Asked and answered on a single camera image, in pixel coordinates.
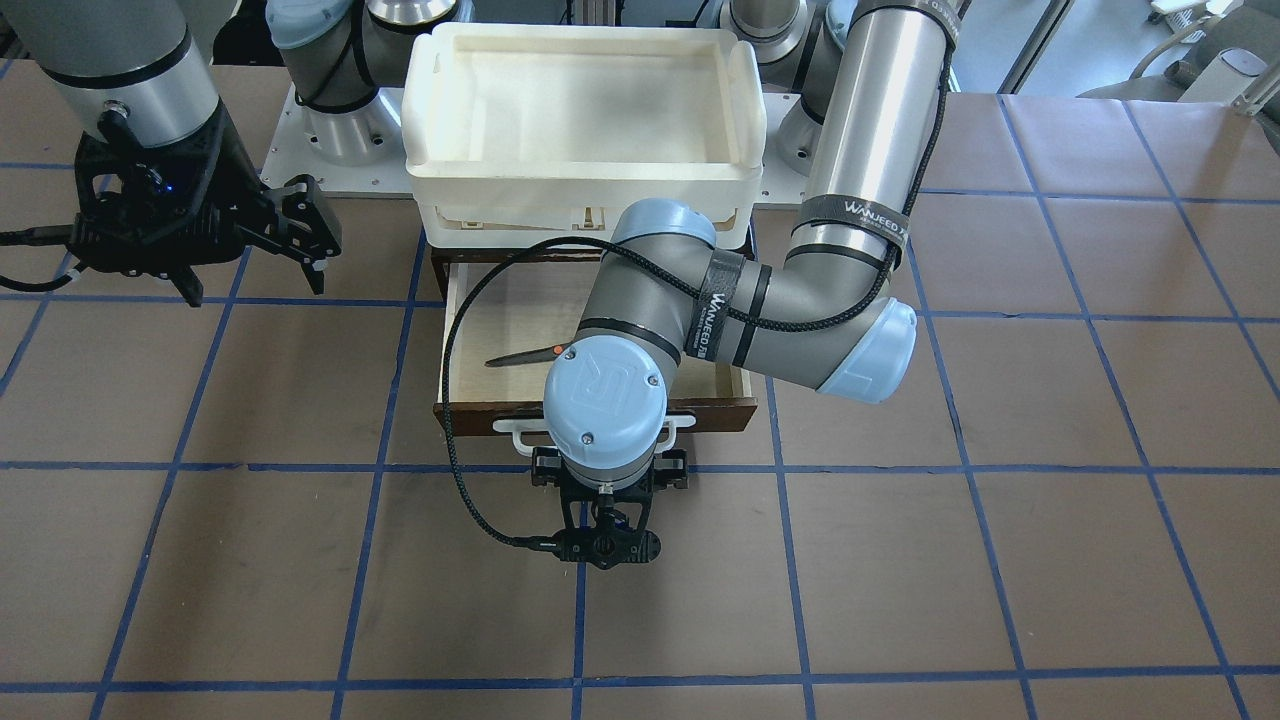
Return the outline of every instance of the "white mounting plate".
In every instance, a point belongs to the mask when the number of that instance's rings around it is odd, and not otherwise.
[[[692,415],[667,415],[667,419],[662,424],[667,429],[667,438],[658,442],[658,446],[653,448],[653,454],[658,455],[676,447],[676,430],[678,428],[691,428],[696,421],[698,418]],[[543,418],[494,420],[493,429],[503,434],[511,434],[511,443],[516,446],[516,452],[525,457],[532,457],[534,447],[525,445],[521,436],[524,433],[547,434],[547,420]]]
[[[399,105],[402,88],[385,91]],[[284,100],[280,120],[271,137],[271,149],[262,168],[262,182],[280,186],[293,176],[307,173],[320,181],[320,187],[330,197],[412,197],[408,173],[404,170],[404,151],[396,149],[387,159],[360,168],[334,165],[311,150],[307,141],[301,108],[293,101],[293,87]],[[778,126],[796,104],[800,95],[765,92],[764,110],[768,136],[764,142],[764,173],[760,196],[755,206],[764,210],[795,210],[804,200],[805,176],[796,173],[778,155],[776,140]]]
[[[764,140],[764,177],[760,179],[760,196],[755,200],[760,210],[795,210],[804,201],[806,176],[792,170],[778,154],[778,126],[791,108],[800,100],[796,92],[765,92],[764,114],[768,118],[768,136]]]
[[[398,87],[383,91],[399,108],[404,91]],[[387,158],[371,165],[349,168],[329,163],[311,149],[302,108],[293,101],[293,86],[284,99],[280,120],[271,136],[271,149],[262,167],[262,182],[279,187],[293,176],[306,173],[320,183],[329,197],[412,197],[413,191],[404,170],[404,149],[396,147]]]

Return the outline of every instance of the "wooden drawer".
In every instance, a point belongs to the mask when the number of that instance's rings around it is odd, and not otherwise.
[[[445,338],[458,305],[492,268],[474,263],[449,265]],[[489,283],[467,310],[453,347],[449,389],[456,434],[497,434],[494,420],[541,418],[543,386],[550,363],[511,368],[485,368],[484,363],[571,340],[598,269],[598,261],[521,263]],[[698,419],[694,427],[682,432],[740,432],[746,428],[755,406],[746,370],[685,357],[667,411]],[[438,420],[440,410],[438,395]]]

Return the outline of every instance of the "scissors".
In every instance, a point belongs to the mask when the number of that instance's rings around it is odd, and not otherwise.
[[[570,343],[562,342],[553,345],[550,347],[540,347],[538,350],[526,350],[524,352],[512,352],[511,355],[503,355],[500,357],[494,357],[493,360],[485,360],[485,368],[509,368],[513,365],[531,365],[534,363],[550,363],[552,360],[561,356],[564,348]]]

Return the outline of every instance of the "chair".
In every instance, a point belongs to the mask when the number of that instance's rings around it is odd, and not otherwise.
[[[1134,68],[1129,79],[1091,90],[1080,97],[1175,102],[1221,51],[1231,47],[1248,50],[1268,65],[1280,61],[1280,0],[1244,0],[1243,5],[1228,15],[1210,17],[1201,27],[1204,29],[1204,37],[1180,60],[1165,68],[1162,74],[1143,76],[1156,56],[1181,40],[1180,33],[1148,53]],[[1192,24],[1181,32],[1189,35],[1201,27]],[[1280,152],[1280,94],[1272,97],[1256,118],[1266,131],[1272,147]]]

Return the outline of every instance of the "gray strap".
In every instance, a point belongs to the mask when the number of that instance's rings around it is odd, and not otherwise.
[[[689,336],[685,338],[685,352],[699,360],[716,357],[719,350],[721,333],[728,319],[730,302],[737,290],[737,278],[742,274],[746,258],[737,252],[716,249],[703,275],[703,287],[694,301],[694,315],[689,323]]]
[[[854,19],[850,20],[850,24],[856,23],[858,18],[868,13],[874,13],[883,8],[901,8],[929,15],[942,26],[942,32],[947,36],[947,45],[955,50],[956,38],[960,37],[960,14],[956,13],[948,0],[858,0],[858,6],[854,9]]]
[[[796,228],[823,223],[851,225],[867,231],[884,242],[892,242],[901,251],[899,261],[906,254],[906,215],[874,200],[864,200],[851,195],[817,195],[800,204]]]

